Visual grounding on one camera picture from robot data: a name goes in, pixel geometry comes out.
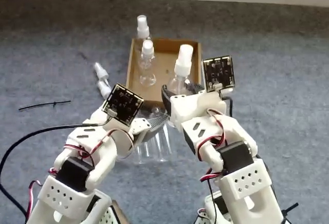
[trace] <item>black cable tie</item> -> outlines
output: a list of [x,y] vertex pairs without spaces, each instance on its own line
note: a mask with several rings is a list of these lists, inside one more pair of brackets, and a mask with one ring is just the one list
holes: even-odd
[[55,107],[56,104],[59,104],[59,103],[68,103],[68,102],[71,102],[71,100],[69,100],[69,101],[61,101],[61,102],[45,102],[45,103],[39,103],[39,104],[35,104],[35,105],[21,107],[21,108],[19,108],[19,111],[23,111],[23,110],[26,110],[26,109],[29,109],[29,108],[33,108],[33,107],[46,106],[46,105],[52,105],[53,107]]
[[298,203],[296,202],[295,204],[291,205],[289,208],[285,209],[285,210],[281,210],[282,215],[283,215],[283,221],[281,222],[281,224],[285,224],[285,222],[288,220],[287,219],[287,215],[288,212],[290,212],[291,210],[295,209],[296,207],[298,207]]
[[289,208],[285,209],[285,210],[281,210],[282,214],[284,217],[286,217],[288,215],[288,212],[290,212],[291,210],[295,209],[296,207],[298,207],[298,203],[296,202],[295,204],[291,205]]

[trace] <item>red wire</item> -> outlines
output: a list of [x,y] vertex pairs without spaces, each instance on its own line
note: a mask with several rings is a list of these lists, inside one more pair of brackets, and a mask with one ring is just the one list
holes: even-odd
[[200,148],[206,143],[206,142],[208,142],[210,139],[212,139],[212,138],[218,138],[218,137],[221,137],[221,135],[213,135],[213,136],[210,136],[210,137],[208,137],[208,138],[206,138],[204,141],[202,141],[199,145],[198,145],[198,147],[197,147],[197,157],[198,157],[198,159],[199,159],[199,161],[202,161],[202,159],[201,159],[201,155],[200,155]]
[[87,154],[87,157],[89,157],[90,160],[92,161],[93,167],[95,167],[95,161],[94,161],[92,155],[88,151],[86,151],[84,148],[78,147],[78,146],[75,146],[75,145],[72,145],[72,144],[66,144],[66,145],[64,145],[64,148],[74,148],[74,149],[76,149],[78,151],[81,151],[83,153],[86,153]]
[[[119,130],[119,129],[113,129],[113,130],[110,130],[107,134],[106,134],[106,136],[105,137],[109,137],[109,136],[111,136],[111,134],[113,133],[113,132],[115,132],[116,130]],[[102,138],[102,140],[90,151],[90,155],[92,155],[93,153],[95,153],[95,151],[104,143],[104,138]],[[86,155],[86,156],[84,156],[84,155],[80,155],[83,159],[85,159],[85,158],[87,158],[87,157],[89,157],[89,155]]]
[[27,206],[27,211],[26,211],[26,218],[28,219],[31,215],[32,212],[32,207],[33,207],[33,185],[38,184],[39,186],[42,186],[42,184],[38,180],[33,180],[31,181],[29,185],[29,204]]
[[[202,142],[198,145],[198,147],[197,147],[197,156],[198,156],[199,161],[202,160],[202,159],[201,159],[201,155],[200,155],[200,148],[201,148],[206,142],[208,142],[208,141],[209,141],[210,139],[212,139],[212,138],[218,138],[218,137],[220,137],[221,140],[219,141],[218,144],[216,144],[216,145],[214,146],[215,148],[218,148],[218,147],[220,147],[221,144],[225,141],[225,132],[224,132],[224,126],[223,126],[223,124],[221,123],[221,121],[219,121],[219,120],[216,118],[215,115],[210,114],[210,112],[213,112],[213,113],[215,113],[215,114],[217,114],[217,115],[224,115],[224,114],[221,113],[221,112],[219,112],[219,111],[217,111],[216,109],[212,109],[212,108],[209,108],[209,109],[207,110],[207,114],[209,114],[210,116],[212,116],[212,117],[215,119],[217,125],[222,129],[222,135],[214,135],[214,136],[211,136],[211,137],[205,139],[204,141],[202,141]],[[203,177],[209,175],[209,174],[211,173],[211,171],[212,171],[212,168],[209,168],[208,171],[206,172],[206,174],[205,174]]]

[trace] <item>hole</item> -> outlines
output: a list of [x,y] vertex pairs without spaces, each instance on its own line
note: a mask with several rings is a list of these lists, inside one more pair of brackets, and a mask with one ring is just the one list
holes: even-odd
[[88,135],[78,135],[77,138],[89,138]]
[[199,138],[203,136],[203,134],[205,133],[206,130],[202,129],[200,132],[199,132]]
[[195,125],[194,125],[194,127],[193,127],[193,130],[198,129],[199,126],[200,126],[200,123],[195,123]]

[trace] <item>gray carpet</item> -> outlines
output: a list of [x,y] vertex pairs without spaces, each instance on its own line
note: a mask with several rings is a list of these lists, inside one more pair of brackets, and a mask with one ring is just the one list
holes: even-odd
[[[198,40],[203,58],[233,56],[233,115],[257,141],[281,208],[298,201],[293,223],[328,223],[329,9],[152,0],[0,0],[0,154],[42,127],[81,122],[101,104],[92,64],[125,82],[136,16],[153,36]],[[71,99],[71,104],[27,104]],[[44,180],[69,130],[33,137],[9,158],[3,184],[24,206],[27,186]],[[117,164],[101,190],[134,223],[192,223],[209,194],[207,165],[182,135],[167,164]],[[0,223],[23,223],[0,195]]]

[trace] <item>black wire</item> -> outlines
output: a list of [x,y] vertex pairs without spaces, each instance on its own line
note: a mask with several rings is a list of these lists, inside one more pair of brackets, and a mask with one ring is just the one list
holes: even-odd
[[24,214],[25,217],[27,217],[27,212],[24,209],[24,207],[13,197],[11,196],[7,190],[4,188],[4,186],[1,183],[1,173],[4,169],[4,165],[5,162],[8,158],[8,156],[10,155],[10,153],[14,150],[14,148],[16,148],[18,145],[20,145],[22,142],[24,142],[26,139],[33,137],[35,135],[41,134],[41,133],[45,133],[45,132],[49,132],[51,130],[60,130],[60,129],[69,129],[69,128],[78,128],[78,127],[89,127],[89,126],[103,126],[105,124],[107,124],[110,121],[111,117],[108,117],[108,119],[102,123],[102,124],[73,124],[73,125],[59,125],[59,126],[52,126],[49,128],[45,128],[45,129],[41,129],[32,133],[29,133],[27,135],[25,135],[24,137],[22,137],[20,140],[18,140],[17,142],[13,143],[9,149],[5,152],[1,162],[0,162],[0,191],[2,191],[2,193]]
[[46,105],[53,105],[53,106],[55,107],[56,104],[59,104],[59,103],[68,103],[68,102],[71,102],[71,101],[39,103],[39,104],[35,104],[35,105],[30,105],[30,106],[26,106],[26,107],[21,107],[21,108],[19,108],[19,111],[23,111],[23,110],[25,110],[25,109],[29,109],[29,108],[32,108],[32,107],[41,107],[41,106],[46,106]]
[[230,101],[230,106],[229,106],[229,114],[230,117],[233,117],[233,99],[231,97],[222,97],[223,101],[229,100]]
[[217,222],[217,210],[216,210],[216,204],[215,204],[214,194],[212,192],[212,188],[211,188],[211,184],[210,184],[210,180],[209,179],[207,180],[207,183],[208,183],[210,194],[211,194],[211,200],[212,200],[212,203],[214,204],[214,210],[215,210],[215,223],[214,224],[216,224],[216,222]]

